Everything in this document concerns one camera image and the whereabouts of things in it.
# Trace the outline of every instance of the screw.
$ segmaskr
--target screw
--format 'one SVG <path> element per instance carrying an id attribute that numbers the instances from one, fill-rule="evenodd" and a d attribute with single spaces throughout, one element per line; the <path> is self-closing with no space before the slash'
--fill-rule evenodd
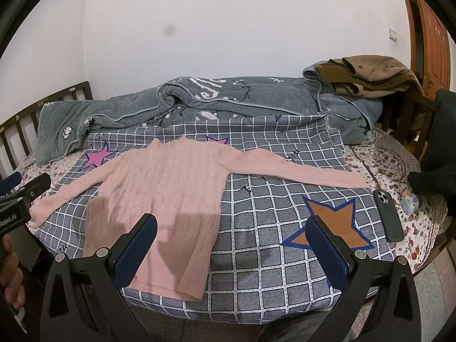
<path id="1" fill-rule="evenodd" d="M 55 260 L 56 260 L 57 262 L 62 262 L 64 258 L 65 258 L 65 254 L 64 254 L 64 253 L 59 253 L 59 254 L 56 256 Z"/>
<path id="2" fill-rule="evenodd" d="M 364 260 L 367 257 L 366 252 L 361 251 L 359 249 L 357 249 L 355 251 L 355 256 L 356 256 L 356 258 L 359 258 L 360 260 Z"/>
<path id="3" fill-rule="evenodd" d="M 409 262 L 407 261 L 407 259 L 406 259 L 404 256 L 398 256 L 398 262 L 399 262 L 401 265 L 406 265 L 406 264 L 409 263 Z"/>
<path id="4" fill-rule="evenodd" d="M 99 250 L 97 250 L 97 256 L 98 257 L 104 257 L 108 254 L 108 249 L 107 248 L 100 248 Z"/>

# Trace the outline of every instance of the human hand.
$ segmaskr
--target human hand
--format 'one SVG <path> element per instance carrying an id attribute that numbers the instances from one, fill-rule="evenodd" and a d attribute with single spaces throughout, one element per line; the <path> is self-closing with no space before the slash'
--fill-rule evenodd
<path id="1" fill-rule="evenodd" d="M 5 251 L 5 258 L 0 269 L 0 285 L 5 288 L 5 299 L 19 310 L 26 301 L 26 294 L 22 286 L 23 274 L 20 268 L 17 268 L 19 259 L 13 251 L 13 241 L 9 235 L 1 239 L 1 245 Z"/>

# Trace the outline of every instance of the sweater sleeve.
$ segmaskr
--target sweater sleeve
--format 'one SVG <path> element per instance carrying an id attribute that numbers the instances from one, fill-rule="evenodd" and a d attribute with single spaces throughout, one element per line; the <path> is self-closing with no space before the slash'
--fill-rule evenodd
<path id="1" fill-rule="evenodd" d="M 71 184 L 63 185 L 56 194 L 47 195 L 42 198 L 30 211 L 31 227 L 37 228 L 41 226 L 56 209 L 77 197 L 88 188 L 105 181 L 127 153 L 122 153 L 92 171 L 87 172 Z"/>
<path id="2" fill-rule="evenodd" d="M 241 152 L 231 146 L 221 148 L 217 161 L 234 174 L 273 176 L 305 184 L 344 188 L 368 188 L 364 177 L 358 172 L 319 168 L 307 164 L 295 164 L 265 149 Z"/>

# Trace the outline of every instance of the wooden door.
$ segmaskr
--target wooden door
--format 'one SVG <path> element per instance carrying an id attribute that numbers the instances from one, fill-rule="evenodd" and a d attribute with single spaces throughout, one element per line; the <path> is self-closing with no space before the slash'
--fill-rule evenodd
<path id="1" fill-rule="evenodd" d="M 424 0 L 417 0 L 423 24 L 424 76 L 423 90 L 435 99 L 439 89 L 450 89 L 450 46 L 445 26 Z"/>

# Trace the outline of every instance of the tiled floor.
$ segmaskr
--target tiled floor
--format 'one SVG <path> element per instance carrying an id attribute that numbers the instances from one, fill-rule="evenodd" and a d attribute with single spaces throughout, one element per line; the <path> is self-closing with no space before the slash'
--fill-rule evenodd
<path id="1" fill-rule="evenodd" d="M 421 313 L 422 342 L 431 342 L 456 306 L 456 272 L 451 255 L 456 259 L 456 243 L 444 250 L 415 277 Z M 371 304 L 361 309 L 353 325 L 361 331 Z M 169 342 L 254 342 L 259 325 L 238 325 L 208 321 L 186 321 L 156 314 L 140 307 L 133 308 L 144 328 L 158 339 Z"/>

